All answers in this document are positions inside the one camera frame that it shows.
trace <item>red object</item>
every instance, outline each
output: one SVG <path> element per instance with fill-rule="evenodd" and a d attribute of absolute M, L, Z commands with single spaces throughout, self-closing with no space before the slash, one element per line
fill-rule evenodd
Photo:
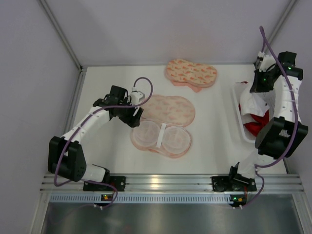
<path fill-rule="evenodd" d="M 255 137 L 258 135 L 258 133 L 263 128 L 263 126 L 260 123 L 255 123 L 255 122 L 245 123 L 244 126 Z"/>
<path fill-rule="evenodd" d="M 245 123 L 244 126 L 252 135 L 257 137 L 261 129 L 269 122 L 269 111 L 265 113 L 264 117 L 256 116 L 253 114 L 250 115 L 257 122 Z"/>

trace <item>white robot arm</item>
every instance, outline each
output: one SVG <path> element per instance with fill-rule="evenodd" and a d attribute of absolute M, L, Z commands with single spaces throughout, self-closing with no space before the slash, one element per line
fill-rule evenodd
<path fill-rule="evenodd" d="M 253 85 L 249 92 L 251 94 L 266 93 L 274 90 L 274 116 L 257 135 L 255 140 L 257 150 L 245 160 L 232 166 L 228 176 L 213 178 L 214 191 L 243 191 L 244 189 L 256 191 L 255 166 L 259 171 L 261 168 L 277 163 L 283 157 L 290 157 L 307 135 L 308 127 L 301 124 L 298 113 L 299 88 L 303 79 L 303 71 L 295 66 L 295 57 L 296 54 L 292 52 L 283 52 L 278 55 L 278 61 L 290 82 L 288 84 L 275 59 L 259 52 L 254 64 Z M 295 137 L 291 140 L 294 129 L 296 129 Z"/>
<path fill-rule="evenodd" d="M 112 117 L 119 117 L 132 128 L 139 126 L 143 109 L 135 106 L 144 101 L 145 95 L 135 87 L 130 95 L 127 95 L 126 89 L 112 86 L 110 93 L 104 99 L 98 99 L 89 113 L 72 130 L 61 137 L 53 137 L 49 144 L 49 172 L 57 172 L 58 175 L 75 182 L 103 182 L 105 176 L 109 176 L 109 171 L 97 165 L 86 164 L 82 145 Z"/>

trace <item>white table surface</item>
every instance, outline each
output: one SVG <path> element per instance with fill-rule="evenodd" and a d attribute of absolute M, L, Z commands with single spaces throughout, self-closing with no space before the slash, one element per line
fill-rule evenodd
<path fill-rule="evenodd" d="M 111 173 L 147 174 L 226 174 L 230 166 L 242 161 L 254 150 L 243 140 L 231 95 L 238 81 L 253 80 L 252 65 L 215 65 L 219 76 L 215 84 L 199 93 L 189 87 L 173 86 L 164 76 L 165 66 L 89 67 L 75 117 L 77 124 L 98 98 L 104 98 L 112 85 L 131 90 L 138 77 L 148 77 L 154 94 L 182 96 L 195 107 L 196 116 L 186 129 L 193 138 L 186 155 L 178 159 L 140 151 L 130 141 L 131 128 L 118 118 L 112 119 L 83 145 L 88 163 L 108 168 Z M 147 81 L 136 85 L 146 96 Z M 261 170 L 263 174 L 285 174 L 283 162 Z"/>

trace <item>white cloth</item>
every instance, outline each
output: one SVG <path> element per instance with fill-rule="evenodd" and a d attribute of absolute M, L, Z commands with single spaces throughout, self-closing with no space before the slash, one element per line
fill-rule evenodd
<path fill-rule="evenodd" d="M 240 113 L 241 115 L 253 114 L 264 117 L 269 110 L 269 105 L 257 93 L 250 93 L 251 83 L 246 84 L 246 88 L 240 96 Z"/>

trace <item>round plastic container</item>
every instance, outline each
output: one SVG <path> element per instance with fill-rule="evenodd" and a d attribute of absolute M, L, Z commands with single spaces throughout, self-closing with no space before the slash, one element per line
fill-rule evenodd
<path fill-rule="evenodd" d="M 190 135 L 182 128 L 168 127 L 164 132 L 162 146 L 171 154 L 180 154 L 186 151 L 191 144 Z"/>
<path fill-rule="evenodd" d="M 133 129 L 133 138 L 142 147 L 150 147 L 157 143 L 160 127 L 153 121 L 142 121 Z"/>

